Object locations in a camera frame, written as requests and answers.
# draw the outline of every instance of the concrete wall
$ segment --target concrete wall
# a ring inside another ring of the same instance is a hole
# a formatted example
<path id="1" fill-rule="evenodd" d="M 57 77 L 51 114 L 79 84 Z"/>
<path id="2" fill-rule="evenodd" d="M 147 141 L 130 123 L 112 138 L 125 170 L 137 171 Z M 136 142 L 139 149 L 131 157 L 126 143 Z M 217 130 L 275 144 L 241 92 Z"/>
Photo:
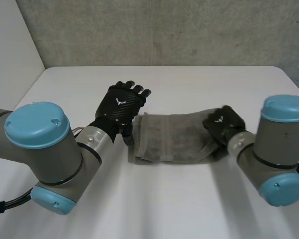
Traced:
<path id="1" fill-rule="evenodd" d="M 17 0 L 44 65 L 272 65 L 299 87 L 299 0 Z"/>
<path id="2" fill-rule="evenodd" d="M 0 108 L 12 110 L 43 71 L 15 0 L 0 0 Z"/>

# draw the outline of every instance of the robotic hand logo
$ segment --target robotic hand logo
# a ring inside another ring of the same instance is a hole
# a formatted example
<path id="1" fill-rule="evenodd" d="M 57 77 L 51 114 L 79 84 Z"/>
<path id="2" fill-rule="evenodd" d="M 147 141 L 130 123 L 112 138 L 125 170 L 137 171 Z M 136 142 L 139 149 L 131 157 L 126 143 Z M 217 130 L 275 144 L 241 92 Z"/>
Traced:
<path id="1" fill-rule="evenodd" d="M 220 116 L 220 119 L 219 120 L 216 120 L 216 121 L 214 121 L 215 123 L 222 123 L 223 122 L 223 119 L 224 119 L 224 117 L 223 116 Z"/>
<path id="2" fill-rule="evenodd" d="M 126 101 L 120 102 L 120 101 L 118 100 L 118 98 L 116 98 L 116 102 L 118 103 L 118 105 L 121 105 L 121 104 L 125 104 L 125 103 L 126 103 Z"/>

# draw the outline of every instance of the towel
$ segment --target towel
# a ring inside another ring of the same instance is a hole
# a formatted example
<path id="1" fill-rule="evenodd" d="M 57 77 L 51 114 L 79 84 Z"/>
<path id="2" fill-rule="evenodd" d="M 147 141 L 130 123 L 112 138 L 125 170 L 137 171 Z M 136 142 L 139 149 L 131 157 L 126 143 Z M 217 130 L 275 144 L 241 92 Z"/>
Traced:
<path id="1" fill-rule="evenodd" d="M 182 115 L 137 115 L 133 123 L 134 147 L 130 163 L 202 163 L 214 160 L 218 145 L 203 127 L 215 109 Z"/>

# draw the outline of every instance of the robot finger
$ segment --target robot finger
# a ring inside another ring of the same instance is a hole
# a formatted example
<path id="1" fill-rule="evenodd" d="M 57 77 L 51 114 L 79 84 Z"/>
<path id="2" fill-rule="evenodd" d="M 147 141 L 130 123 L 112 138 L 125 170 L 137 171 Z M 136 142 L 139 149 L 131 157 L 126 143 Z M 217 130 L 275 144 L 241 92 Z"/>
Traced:
<path id="1" fill-rule="evenodd" d="M 115 87 L 122 87 L 124 85 L 124 83 L 122 81 L 118 81 L 116 84 L 115 84 Z"/>
<path id="2" fill-rule="evenodd" d="M 139 92 L 141 92 L 143 90 L 143 86 L 140 86 L 140 85 L 136 85 L 134 86 L 134 88 L 132 89 L 132 91 L 135 93 L 135 94 L 138 94 Z"/>
<path id="3" fill-rule="evenodd" d="M 146 97 L 149 96 L 150 94 L 151 94 L 151 90 L 146 89 L 146 90 L 143 90 L 143 91 L 142 91 L 141 96 L 143 96 L 144 98 L 146 98 Z"/>
<path id="4" fill-rule="evenodd" d="M 123 88 L 125 88 L 125 89 L 129 89 L 129 88 L 131 88 L 133 85 L 135 85 L 134 81 L 126 81 L 126 83 L 123 85 Z"/>

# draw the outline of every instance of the gray wall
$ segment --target gray wall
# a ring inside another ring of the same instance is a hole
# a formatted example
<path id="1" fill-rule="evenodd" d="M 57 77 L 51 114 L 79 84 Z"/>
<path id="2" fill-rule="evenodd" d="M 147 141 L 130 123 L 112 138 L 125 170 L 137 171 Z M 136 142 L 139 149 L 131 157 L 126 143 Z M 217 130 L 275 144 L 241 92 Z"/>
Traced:
<path id="1" fill-rule="evenodd" d="M 299 87 L 299 0 L 17 0 L 46 68 L 272 65 Z"/>

